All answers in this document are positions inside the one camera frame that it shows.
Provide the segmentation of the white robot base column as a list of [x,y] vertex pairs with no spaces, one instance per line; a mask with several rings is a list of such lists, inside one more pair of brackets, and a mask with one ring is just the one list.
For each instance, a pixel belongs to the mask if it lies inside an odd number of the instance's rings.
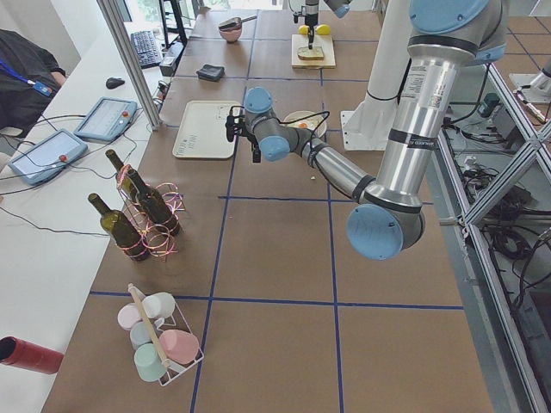
[[382,151],[397,114],[400,86],[410,59],[410,2],[389,1],[382,22],[365,98],[353,111],[341,113],[344,149]]

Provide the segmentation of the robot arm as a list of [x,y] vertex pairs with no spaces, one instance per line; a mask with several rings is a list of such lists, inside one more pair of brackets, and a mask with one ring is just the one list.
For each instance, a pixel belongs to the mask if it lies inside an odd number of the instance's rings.
[[[324,4],[336,19],[342,19],[350,11],[351,1],[324,0]],[[300,18],[304,19],[304,24],[306,25],[307,47],[309,50],[313,50],[315,48],[315,28],[319,25],[319,1],[304,1],[300,9],[293,13],[293,16],[295,23],[297,23]]]
[[357,202],[347,223],[354,249],[386,260],[414,245],[424,231],[418,190],[435,148],[458,70],[488,64],[505,51],[506,1],[412,1],[411,59],[400,87],[377,176],[371,176],[307,129],[286,126],[262,87],[249,90],[238,115],[229,114],[226,136],[246,137],[254,161],[274,162],[295,153],[346,197]]

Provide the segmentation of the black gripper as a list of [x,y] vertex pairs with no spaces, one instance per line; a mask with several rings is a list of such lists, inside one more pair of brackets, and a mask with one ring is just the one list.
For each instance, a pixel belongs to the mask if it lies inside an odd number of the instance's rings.
[[236,122],[236,135],[239,137],[245,137],[251,144],[252,150],[252,162],[260,162],[260,147],[256,136],[249,130],[245,120],[245,110],[241,108],[239,110],[238,120]]
[[304,6],[305,24],[310,27],[307,30],[308,49],[312,50],[312,29],[318,25],[318,5],[316,3],[306,3]]

